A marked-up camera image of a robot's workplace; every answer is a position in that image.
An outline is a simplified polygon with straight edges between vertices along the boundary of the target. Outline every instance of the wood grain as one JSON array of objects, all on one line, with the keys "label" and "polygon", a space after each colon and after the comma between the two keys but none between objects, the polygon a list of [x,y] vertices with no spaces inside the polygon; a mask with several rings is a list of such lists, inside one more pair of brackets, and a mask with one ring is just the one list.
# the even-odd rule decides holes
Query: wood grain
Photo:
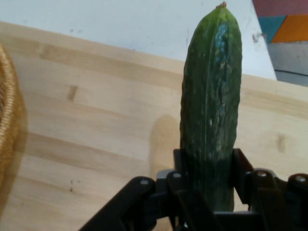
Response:
[{"label": "wood grain", "polygon": [[[173,167],[182,62],[7,23],[0,41],[26,105],[0,230],[78,230],[134,176]],[[255,167],[307,172],[307,96],[243,75],[235,146]]]}]

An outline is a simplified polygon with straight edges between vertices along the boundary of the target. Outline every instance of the orange square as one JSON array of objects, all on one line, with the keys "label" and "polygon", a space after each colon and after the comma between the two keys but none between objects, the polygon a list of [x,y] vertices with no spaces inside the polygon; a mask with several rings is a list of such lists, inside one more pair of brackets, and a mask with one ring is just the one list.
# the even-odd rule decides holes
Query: orange square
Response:
[{"label": "orange square", "polygon": [[308,15],[287,16],[271,42],[296,41],[308,41]]}]

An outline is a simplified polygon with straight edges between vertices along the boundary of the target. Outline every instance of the bolt head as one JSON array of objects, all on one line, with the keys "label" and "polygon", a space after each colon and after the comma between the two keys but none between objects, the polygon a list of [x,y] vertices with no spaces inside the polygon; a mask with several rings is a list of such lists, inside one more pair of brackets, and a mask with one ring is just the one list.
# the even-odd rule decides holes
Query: bolt head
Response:
[{"label": "bolt head", "polygon": [[173,173],[173,177],[175,177],[175,178],[179,178],[179,177],[181,177],[181,174],[180,174],[180,173],[178,173],[178,172]]},{"label": "bolt head", "polygon": [[296,176],[295,180],[297,180],[298,182],[301,182],[301,183],[306,182],[306,178],[301,176],[301,175]]},{"label": "bolt head", "polygon": [[267,175],[266,172],[262,171],[262,170],[258,171],[257,174],[258,174],[259,177],[266,177],[266,175]]},{"label": "bolt head", "polygon": [[140,184],[142,184],[142,185],[147,185],[148,183],[149,183],[149,181],[146,180],[146,179],[143,179],[143,180],[140,181]]}]

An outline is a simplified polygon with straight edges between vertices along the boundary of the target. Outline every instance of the wood knot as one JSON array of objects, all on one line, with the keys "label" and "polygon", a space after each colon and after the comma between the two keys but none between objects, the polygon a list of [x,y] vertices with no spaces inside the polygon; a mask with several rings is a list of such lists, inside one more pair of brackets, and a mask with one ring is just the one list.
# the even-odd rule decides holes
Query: wood knot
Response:
[{"label": "wood knot", "polygon": [[284,153],[285,151],[285,136],[282,134],[278,134],[277,136],[277,149],[280,153]]}]

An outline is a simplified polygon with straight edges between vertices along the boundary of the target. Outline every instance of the cucumber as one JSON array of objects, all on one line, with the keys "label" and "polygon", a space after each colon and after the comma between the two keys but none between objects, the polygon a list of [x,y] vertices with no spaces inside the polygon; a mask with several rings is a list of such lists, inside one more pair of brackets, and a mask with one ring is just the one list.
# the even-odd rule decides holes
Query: cucumber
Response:
[{"label": "cucumber", "polygon": [[223,3],[198,24],[184,66],[180,147],[189,178],[214,211],[233,211],[231,155],[242,74],[241,32]]}]

